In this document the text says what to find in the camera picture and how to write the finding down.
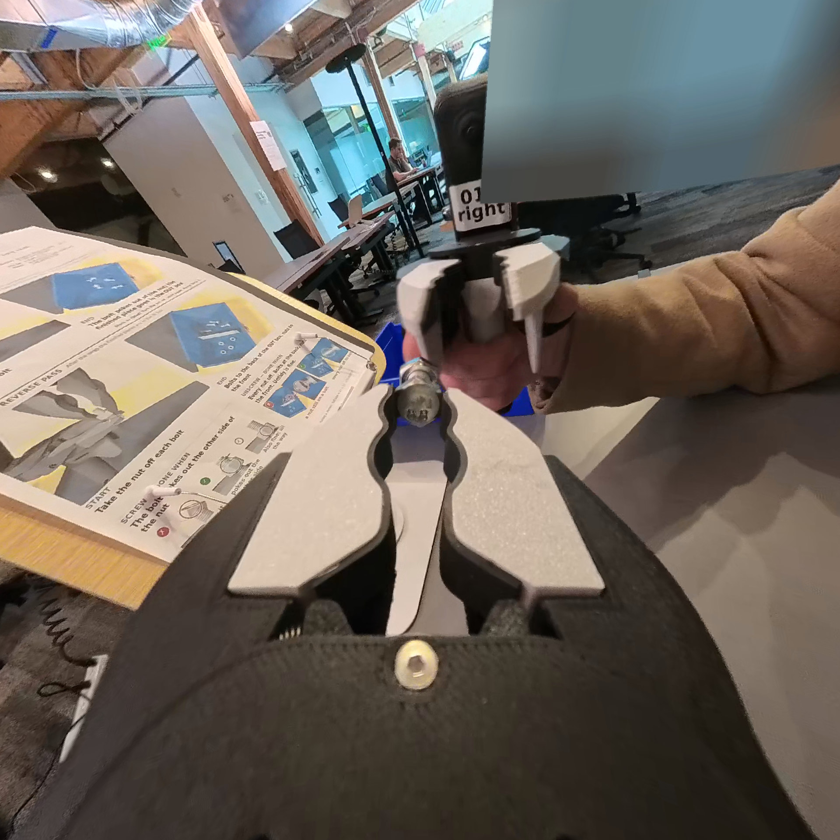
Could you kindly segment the wooden support post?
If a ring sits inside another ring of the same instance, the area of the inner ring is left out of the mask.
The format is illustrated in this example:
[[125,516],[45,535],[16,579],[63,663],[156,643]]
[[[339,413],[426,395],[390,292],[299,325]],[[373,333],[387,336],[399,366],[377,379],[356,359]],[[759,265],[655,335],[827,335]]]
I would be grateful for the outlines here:
[[294,219],[300,220],[301,224],[318,243],[324,245],[324,239],[314,217],[308,206],[303,202],[288,169],[282,171],[272,171],[270,169],[254,132],[250,128],[251,121],[259,120],[258,113],[249,99],[236,69],[221,45],[214,25],[202,2],[194,3],[191,12],[184,18],[182,29],[289,219],[291,221]]

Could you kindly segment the grey desk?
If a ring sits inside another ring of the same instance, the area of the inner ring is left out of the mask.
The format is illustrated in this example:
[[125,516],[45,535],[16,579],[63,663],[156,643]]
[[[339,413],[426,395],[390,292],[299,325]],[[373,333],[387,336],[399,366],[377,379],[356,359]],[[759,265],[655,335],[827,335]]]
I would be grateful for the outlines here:
[[838,838],[838,378],[511,422],[657,554],[800,813]]

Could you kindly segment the person's right hand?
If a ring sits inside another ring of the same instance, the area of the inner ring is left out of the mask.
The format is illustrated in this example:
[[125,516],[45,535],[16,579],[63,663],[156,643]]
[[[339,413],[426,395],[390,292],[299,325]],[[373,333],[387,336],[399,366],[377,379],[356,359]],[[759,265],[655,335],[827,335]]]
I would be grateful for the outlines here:
[[563,283],[544,309],[543,325],[554,331],[541,339],[538,373],[530,365],[524,327],[506,316],[504,330],[489,342],[474,341],[464,331],[453,339],[440,366],[442,384],[494,411],[508,406],[526,387],[556,386],[568,363],[578,303],[577,289]]

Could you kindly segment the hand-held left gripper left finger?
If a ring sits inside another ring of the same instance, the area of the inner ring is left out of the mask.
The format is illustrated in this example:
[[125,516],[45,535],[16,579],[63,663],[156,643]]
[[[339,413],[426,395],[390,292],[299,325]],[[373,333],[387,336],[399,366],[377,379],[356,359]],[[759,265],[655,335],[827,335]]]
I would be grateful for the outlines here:
[[295,447],[227,583],[232,595],[339,604],[384,634],[396,582],[394,389],[377,385]]

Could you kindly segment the blue plastic bin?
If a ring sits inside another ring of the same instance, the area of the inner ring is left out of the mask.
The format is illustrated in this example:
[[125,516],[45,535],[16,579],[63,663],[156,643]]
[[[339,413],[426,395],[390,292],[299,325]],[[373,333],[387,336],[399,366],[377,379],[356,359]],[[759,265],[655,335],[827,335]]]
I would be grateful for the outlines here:
[[[395,322],[388,322],[374,339],[385,357],[385,370],[381,383],[390,385],[394,389],[401,384],[400,370],[404,363],[403,338],[402,326]],[[499,411],[498,414],[532,439],[538,442],[542,439],[544,421],[533,411],[527,388],[523,388],[507,409],[503,412]]]

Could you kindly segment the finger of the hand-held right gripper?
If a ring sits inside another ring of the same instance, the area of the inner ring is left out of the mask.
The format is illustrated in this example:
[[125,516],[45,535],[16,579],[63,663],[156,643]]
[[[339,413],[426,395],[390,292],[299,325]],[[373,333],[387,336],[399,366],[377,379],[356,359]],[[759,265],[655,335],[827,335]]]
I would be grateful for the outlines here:
[[533,374],[540,372],[543,347],[543,311],[560,288],[561,255],[566,238],[535,239],[496,252],[496,279],[500,282],[511,319],[523,327]]
[[406,333],[426,361],[443,361],[459,331],[463,266],[458,259],[428,259],[399,279],[396,303]]

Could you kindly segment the person's right forearm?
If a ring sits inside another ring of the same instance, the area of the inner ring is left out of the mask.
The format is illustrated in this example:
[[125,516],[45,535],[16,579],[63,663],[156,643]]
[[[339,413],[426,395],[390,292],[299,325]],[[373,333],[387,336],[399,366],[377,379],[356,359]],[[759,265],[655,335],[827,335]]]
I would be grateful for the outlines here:
[[741,250],[578,287],[577,303],[561,376],[531,388],[538,413],[838,375],[839,184]]

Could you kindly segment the black office chair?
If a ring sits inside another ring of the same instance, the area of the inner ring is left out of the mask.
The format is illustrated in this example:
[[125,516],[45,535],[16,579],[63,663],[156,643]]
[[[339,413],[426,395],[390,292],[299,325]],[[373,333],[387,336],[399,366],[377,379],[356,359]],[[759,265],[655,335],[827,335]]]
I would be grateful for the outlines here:
[[292,220],[288,225],[275,231],[274,236],[292,260],[307,256],[321,248],[319,242],[298,219]]
[[622,232],[607,226],[635,217],[641,209],[636,194],[631,192],[519,203],[517,212],[521,228],[539,228],[544,236],[567,238],[569,247],[564,259],[573,274],[597,284],[603,282],[597,272],[607,262],[616,260],[633,261],[636,272],[642,277],[649,276],[653,263],[646,255],[621,250],[627,236],[636,233],[638,227]]

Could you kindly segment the silver hex bolt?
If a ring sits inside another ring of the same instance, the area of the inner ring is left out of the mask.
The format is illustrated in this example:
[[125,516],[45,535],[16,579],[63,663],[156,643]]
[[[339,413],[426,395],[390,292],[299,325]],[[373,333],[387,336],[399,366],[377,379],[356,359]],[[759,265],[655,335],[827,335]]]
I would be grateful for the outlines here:
[[425,427],[438,418],[442,403],[442,388],[411,385],[395,389],[396,407],[400,417],[415,427]]

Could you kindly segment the silver ventilation duct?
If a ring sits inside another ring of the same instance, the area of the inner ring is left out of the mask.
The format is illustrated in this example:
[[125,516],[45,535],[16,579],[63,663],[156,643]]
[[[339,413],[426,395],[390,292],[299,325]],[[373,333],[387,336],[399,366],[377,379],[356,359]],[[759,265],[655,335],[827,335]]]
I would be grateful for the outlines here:
[[2,1],[1,50],[126,49],[166,35],[197,1]]

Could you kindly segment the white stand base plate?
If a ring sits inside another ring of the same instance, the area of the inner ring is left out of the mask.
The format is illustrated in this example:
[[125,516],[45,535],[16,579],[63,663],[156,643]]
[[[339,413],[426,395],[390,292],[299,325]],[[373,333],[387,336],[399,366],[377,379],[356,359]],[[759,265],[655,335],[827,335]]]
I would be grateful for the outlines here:
[[441,462],[394,464],[386,484],[395,527],[395,583],[385,635],[404,635],[419,610],[445,496]]

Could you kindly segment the dark office desk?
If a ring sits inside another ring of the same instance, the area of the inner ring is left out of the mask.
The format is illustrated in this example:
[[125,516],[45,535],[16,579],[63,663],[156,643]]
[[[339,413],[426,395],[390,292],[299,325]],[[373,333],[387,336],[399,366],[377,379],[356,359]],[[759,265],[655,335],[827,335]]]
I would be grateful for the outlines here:
[[366,205],[362,204],[362,195],[353,196],[348,204],[348,217],[340,224],[348,233],[339,237],[342,250],[360,249],[363,242],[372,242],[374,228],[380,222],[387,224],[395,217],[406,241],[406,250],[415,250],[424,258],[424,243],[417,236],[409,203],[420,207],[428,216],[436,211],[443,212],[447,201],[441,191],[439,179],[444,174],[441,164],[430,166],[396,184],[396,192],[383,195]]
[[332,314],[351,327],[372,323],[384,309],[368,309],[360,301],[360,294],[380,292],[372,286],[357,289],[350,277],[366,253],[377,255],[382,266],[384,282],[395,277],[395,269],[380,245],[389,224],[387,217],[361,223],[326,245],[302,257],[282,264],[263,280],[269,288],[292,298],[305,301],[314,291],[323,291],[332,305]]

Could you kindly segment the white paper notice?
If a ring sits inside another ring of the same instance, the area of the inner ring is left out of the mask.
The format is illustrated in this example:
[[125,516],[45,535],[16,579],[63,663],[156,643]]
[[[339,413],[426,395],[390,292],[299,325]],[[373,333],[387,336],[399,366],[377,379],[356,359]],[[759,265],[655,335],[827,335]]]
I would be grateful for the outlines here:
[[259,147],[269,163],[270,169],[273,172],[281,172],[286,169],[287,163],[268,122],[263,120],[251,121],[250,128],[254,132]]

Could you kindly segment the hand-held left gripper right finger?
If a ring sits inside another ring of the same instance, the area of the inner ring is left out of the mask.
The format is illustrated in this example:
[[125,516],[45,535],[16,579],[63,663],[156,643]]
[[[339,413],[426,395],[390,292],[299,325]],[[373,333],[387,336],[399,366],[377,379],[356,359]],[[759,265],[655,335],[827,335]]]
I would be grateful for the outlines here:
[[600,598],[602,573],[540,446],[465,392],[448,391],[443,410],[441,579],[467,632],[502,602],[528,621],[547,602]]

